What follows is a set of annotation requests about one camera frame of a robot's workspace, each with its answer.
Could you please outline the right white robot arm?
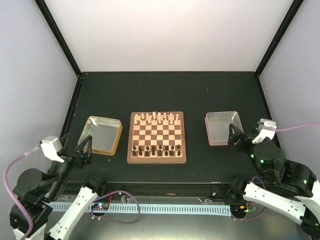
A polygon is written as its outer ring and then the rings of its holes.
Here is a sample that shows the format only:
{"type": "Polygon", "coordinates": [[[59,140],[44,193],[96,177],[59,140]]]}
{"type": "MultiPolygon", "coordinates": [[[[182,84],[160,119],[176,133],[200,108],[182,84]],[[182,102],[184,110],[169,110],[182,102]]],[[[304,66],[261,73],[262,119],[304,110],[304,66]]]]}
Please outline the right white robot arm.
{"type": "Polygon", "coordinates": [[[318,240],[320,180],[306,165],[286,158],[284,150],[273,142],[278,132],[276,123],[268,119],[261,119],[252,134],[244,133],[233,123],[229,125],[228,144],[248,155],[257,175],[250,181],[234,177],[227,189],[228,198],[273,210],[318,240]]]}

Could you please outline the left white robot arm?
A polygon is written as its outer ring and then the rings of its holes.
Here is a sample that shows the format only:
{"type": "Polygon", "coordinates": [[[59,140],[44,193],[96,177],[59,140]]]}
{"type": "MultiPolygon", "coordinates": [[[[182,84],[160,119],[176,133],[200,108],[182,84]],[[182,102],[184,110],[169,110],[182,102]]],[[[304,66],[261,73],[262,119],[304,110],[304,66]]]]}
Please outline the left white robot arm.
{"type": "Polygon", "coordinates": [[[85,137],[68,155],[70,137],[70,133],[61,138],[48,136],[6,167],[2,178],[7,193],[14,201],[9,220],[17,240],[67,240],[90,204],[107,195],[106,180],[95,174],[88,175],[69,209],[54,227],[45,232],[53,211],[49,204],[63,193],[71,171],[90,165],[93,159],[91,135],[85,137]],[[20,174],[15,187],[10,188],[9,169],[37,150],[42,150],[43,155],[51,161],[47,172],[29,168],[20,174]]]}

